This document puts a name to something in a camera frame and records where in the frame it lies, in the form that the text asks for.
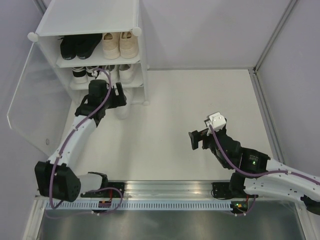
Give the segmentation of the beige lace sneaker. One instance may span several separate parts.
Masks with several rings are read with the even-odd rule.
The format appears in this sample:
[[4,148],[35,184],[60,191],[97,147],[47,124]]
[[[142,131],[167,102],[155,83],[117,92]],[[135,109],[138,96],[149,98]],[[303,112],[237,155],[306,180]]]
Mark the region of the beige lace sneaker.
[[119,41],[119,32],[107,32],[102,35],[102,50],[107,60],[114,60],[120,56]]
[[132,59],[139,52],[138,38],[131,31],[120,34],[119,39],[120,56],[124,59]]

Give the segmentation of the black white patterned sneaker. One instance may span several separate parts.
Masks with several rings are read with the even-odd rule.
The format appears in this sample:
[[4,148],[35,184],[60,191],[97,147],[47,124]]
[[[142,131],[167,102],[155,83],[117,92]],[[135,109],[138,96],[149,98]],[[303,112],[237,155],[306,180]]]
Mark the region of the black white patterned sneaker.
[[92,71],[99,70],[99,68],[100,68],[99,66],[86,66],[85,67],[87,79],[89,82],[96,79],[96,78],[92,77]]

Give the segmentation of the white plastic shoe cabinet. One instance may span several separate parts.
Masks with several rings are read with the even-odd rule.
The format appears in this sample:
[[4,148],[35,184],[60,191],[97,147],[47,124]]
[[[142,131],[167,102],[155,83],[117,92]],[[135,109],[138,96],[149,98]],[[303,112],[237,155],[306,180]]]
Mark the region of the white plastic shoe cabinet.
[[[61,56],[62,37],[68,35],[132,32],[137,36],[138,55],[133,58],[106,59],[99,43],[87,59]],[[148,65],[141,4],[138,0],[52,0],[35,32],[28,39],[39,47],[58,79],[75,103],[88,92],[88,84],[73,81],[72,68],[136,64],[134,79],[123,88],[133,89],[133,104],[150,103],[148,94]]]

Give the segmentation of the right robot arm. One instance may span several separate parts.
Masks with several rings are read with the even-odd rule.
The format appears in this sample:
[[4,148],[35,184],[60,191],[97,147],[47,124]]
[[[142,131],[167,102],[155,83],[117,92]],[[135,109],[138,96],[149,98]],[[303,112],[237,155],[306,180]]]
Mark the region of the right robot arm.
[[320,179],[295,170],[255,149],[242,147],[227,135],[226,128],[211,133],[208,128],[189,132],[191,148],[209,149],[223,168],[233,173],[223,187],[213,183],[218,199],[276,198],[302,203],[315,215],[320,213]]

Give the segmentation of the black canvas sneaker front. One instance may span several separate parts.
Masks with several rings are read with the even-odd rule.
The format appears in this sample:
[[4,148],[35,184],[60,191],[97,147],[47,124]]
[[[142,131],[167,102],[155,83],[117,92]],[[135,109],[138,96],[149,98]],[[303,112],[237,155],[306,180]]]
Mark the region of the black canvas sneaker front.
[[101,33],[81,34],[76,36],[75,52],[79,59],[88,59],[102,40]]

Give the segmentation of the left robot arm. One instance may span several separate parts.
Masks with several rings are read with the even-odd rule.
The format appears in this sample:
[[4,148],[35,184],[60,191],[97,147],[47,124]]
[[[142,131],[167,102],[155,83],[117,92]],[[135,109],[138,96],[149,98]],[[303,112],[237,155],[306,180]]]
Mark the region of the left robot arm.
[[73,168],[106,111],[127,104],[120,82],[110,85],[106,80],[95,79],[89,83],[85,95],[75,111],[73,123],[57,150],[47,161],[39,161],[34,168],[37,188],[41,196],[63,202],[74,202],[79,195],[98,193],[109,186],[105,173],[89,171],[77,176]]

